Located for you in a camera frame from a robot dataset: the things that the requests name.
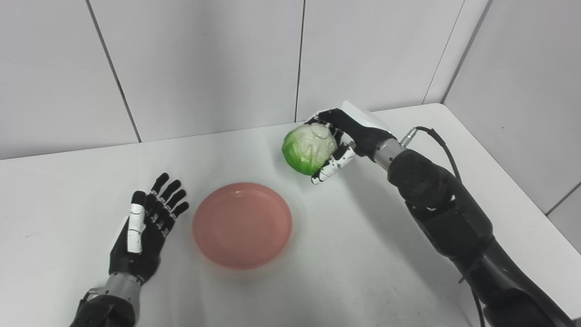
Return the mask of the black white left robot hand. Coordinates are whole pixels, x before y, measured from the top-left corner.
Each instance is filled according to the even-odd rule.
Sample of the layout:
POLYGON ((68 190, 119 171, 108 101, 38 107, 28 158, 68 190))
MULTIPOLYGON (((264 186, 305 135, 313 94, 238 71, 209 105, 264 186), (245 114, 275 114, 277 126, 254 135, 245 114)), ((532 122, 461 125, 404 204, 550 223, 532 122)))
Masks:
POLYGON ((178 217, 189 209, 180 180, 168 173, 155 180, 150 191, 133 193, 129 215, 110 251, 108 273, 125 273, 144 284, 156 273, 167 236, 178 217))

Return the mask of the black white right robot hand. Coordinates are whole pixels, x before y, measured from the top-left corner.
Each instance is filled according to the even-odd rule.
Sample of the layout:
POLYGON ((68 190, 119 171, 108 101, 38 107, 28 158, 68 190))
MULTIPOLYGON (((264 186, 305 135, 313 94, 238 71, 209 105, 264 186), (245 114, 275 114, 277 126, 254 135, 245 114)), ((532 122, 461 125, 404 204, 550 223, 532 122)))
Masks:
POLYGON ((386 142, 396 139, 379 118, 349 101, 343 101, 339 108, 319 110, 305 121, 305 125, 312 124, 327 128, 337 144, 337 149, 326 155, 322 167, 312 174, 314 185, 328 180, 356 156, 375 161, 376 153, 386 142))

